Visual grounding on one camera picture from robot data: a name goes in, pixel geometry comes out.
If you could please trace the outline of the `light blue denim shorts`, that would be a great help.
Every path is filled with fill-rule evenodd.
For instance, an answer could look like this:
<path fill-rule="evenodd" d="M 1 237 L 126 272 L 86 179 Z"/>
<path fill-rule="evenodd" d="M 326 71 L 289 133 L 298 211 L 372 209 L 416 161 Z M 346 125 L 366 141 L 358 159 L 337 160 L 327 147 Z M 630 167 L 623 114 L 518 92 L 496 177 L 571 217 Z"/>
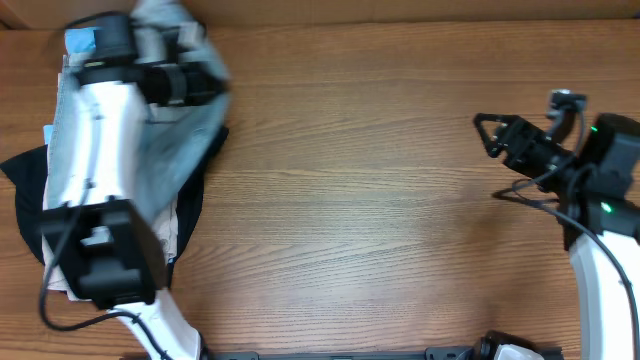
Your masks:
<path fill-rule="evenodd" d="M 129 200 L 153 221 L 175 198 L 224 126 L 229 73 L 205 26 L 178 1 L 139 1 L 131 12 L 103 11 L 69 29 L 96 27 L 95 49 L 72 72 L 74 140 L 60 149 L 70 160 L 63 206 L 83 208 Z M 159 32 L 177 29 L 186 48 L 180 60 L 204 62 L 225 81 L 225 93 L 201 106 L 149 104 L 134 67 L 165 59 Z"/>

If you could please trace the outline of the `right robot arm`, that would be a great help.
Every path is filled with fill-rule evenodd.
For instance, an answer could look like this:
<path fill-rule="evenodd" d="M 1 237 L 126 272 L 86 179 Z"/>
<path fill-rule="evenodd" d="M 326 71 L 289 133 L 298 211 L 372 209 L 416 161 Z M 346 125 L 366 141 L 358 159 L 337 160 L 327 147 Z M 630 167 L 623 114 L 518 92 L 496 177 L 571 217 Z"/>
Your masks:
<path fill-rule="evenodd" d="M 517 115 L 473 119 L 487 154 L 523 175 L 494 198 L 542 210 L 563 228 L 579 291 L 581 356 L 639 356 L 639 208 L 626 195 L 639 161 L 639 124 L 602 113 L 580 151 Z"/>

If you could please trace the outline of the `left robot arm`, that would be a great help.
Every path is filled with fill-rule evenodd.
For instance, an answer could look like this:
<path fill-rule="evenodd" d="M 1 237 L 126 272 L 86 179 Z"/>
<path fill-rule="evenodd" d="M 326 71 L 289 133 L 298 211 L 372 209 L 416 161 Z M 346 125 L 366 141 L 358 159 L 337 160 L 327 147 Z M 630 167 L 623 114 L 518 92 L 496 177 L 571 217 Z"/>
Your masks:
<path fill-rule="evenodd" d="M 228 73 L 204 26 L 170 6 L 97 16 L 68 55 L 48 147 L 45 279 L 118 319 L 151 359 L 207 359 L 170 286 L 228 128 Z"/>

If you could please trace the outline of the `light blue garment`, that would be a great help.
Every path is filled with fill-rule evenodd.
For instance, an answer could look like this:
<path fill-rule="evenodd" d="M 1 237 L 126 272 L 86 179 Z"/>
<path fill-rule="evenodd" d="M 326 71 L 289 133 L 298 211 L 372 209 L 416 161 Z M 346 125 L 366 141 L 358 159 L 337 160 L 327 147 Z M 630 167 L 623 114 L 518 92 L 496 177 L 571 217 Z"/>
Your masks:
<path fill-rule="evenodd" d="M 65 56 L 73 56 L 77 54 L 90 53 L 95 49 L 96 27 L 85 27 L 77 29 L 69 29 L 64 33 Z M 44 144 L 48 145 L 51 141 L 54 131 L 53 124 L 43 126 Z"/>

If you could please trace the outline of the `beige folded shorts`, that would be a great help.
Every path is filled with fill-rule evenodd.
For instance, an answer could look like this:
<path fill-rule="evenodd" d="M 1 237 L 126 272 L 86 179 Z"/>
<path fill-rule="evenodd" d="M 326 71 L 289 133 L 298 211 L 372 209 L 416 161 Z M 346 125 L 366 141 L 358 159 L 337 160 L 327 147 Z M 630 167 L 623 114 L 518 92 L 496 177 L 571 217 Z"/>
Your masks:
<path fill-rule="evenodd" d="M 84 53 L 64 55 L 62 69 L 58 74 L 57 103 L 52 125 L 43 128 L 45 135 L 47 177 L 42 200 L 42 208 L 48 210 L 62 204 L 59 200 L 64 190 L 65 172 L 70 160 L 61 156 L 60 149 L 68 147 L 67 141 L 74 140 L 72 116 L 75 114 L 73 91 L 77 88 L 72 72 L 85 56 Z M 174 199 L 154 220 L 152 229 L 161 242 L 164 257 L 169 261 L 177 255 L 178 217 L 177 200 Z"/>

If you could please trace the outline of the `black garment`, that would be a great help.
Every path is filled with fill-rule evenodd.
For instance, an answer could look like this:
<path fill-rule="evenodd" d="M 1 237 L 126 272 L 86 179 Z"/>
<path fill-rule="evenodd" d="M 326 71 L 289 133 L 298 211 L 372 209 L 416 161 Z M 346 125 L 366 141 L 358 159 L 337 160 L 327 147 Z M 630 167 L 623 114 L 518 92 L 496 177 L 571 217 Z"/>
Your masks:
<path fill-rule="evenodd" d="M 82 208 L 78 228 L 58 261 L 78 297 L 93 301 L 100 309 L 128 301 L 154 301 L 154 292 L 170 283 L 173 264 L 191 238 L 203 207 L 205 172 L 228 135 L 229 129 L 223 126 L 170 207 L 177 217 L 177 248 L 167 265 L 161 264 L 161 247 L 152 242 L 151 227 L 143 223 L 131 201 L 111 198 L 105 204 Z M 75 212 L 70 206 L 42 209 L 47 150 L 43 145 L 1 163 L 1 172 L 16 190 L 19 232 L 40 263 L 45 262 L 42 245 L 57 248 L 66 229 L 62 222 Z"/>

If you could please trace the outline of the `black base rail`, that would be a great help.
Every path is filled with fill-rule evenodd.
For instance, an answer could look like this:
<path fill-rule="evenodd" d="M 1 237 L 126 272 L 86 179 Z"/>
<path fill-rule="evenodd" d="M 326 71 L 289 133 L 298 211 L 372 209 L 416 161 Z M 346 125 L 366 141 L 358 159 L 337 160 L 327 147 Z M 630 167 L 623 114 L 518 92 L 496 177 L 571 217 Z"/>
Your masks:
<path fill-rule="evenodd" d="M 422 351 L 258 354 L 257 352 L 211 353 L 213 360 L 467 360 L 471 359 L 470 346 L 431 347 Z"/>

